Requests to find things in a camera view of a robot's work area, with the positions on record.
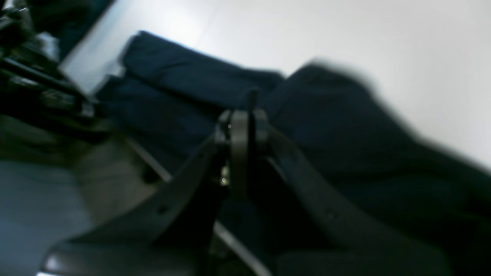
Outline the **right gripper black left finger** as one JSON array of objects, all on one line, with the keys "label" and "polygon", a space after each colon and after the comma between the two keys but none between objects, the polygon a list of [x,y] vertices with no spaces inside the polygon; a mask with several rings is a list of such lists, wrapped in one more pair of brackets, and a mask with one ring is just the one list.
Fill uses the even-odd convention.
[{"label": "right gripper black left finger", "polygon": [[154,195],[124,215],[54,246],[41,276],[235,276],[248,249],[226,228],[247,200],[250,113],[227,110],[214,135]]}]

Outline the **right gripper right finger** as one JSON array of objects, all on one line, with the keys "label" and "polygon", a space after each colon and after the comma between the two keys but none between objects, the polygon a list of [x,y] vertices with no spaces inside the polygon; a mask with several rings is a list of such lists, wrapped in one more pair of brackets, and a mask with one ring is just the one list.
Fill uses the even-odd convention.
[{"label": "right gripper right finger", "polygon": [[252,112],[259,149],[269,147],[310,218],[338,250],[283,253],[279,276],[450,276],[444,254],[367,215],[330,185],[300,149]]}]

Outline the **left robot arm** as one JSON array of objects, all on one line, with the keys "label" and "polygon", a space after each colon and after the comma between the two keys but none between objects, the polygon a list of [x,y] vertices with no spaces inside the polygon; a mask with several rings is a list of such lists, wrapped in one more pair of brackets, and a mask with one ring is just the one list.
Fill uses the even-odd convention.
[{"label": "left robot arm", "polygon": [[59,64],[111,0],[1,1],[1,114],[93,143],[96,103],[62,75]]}]

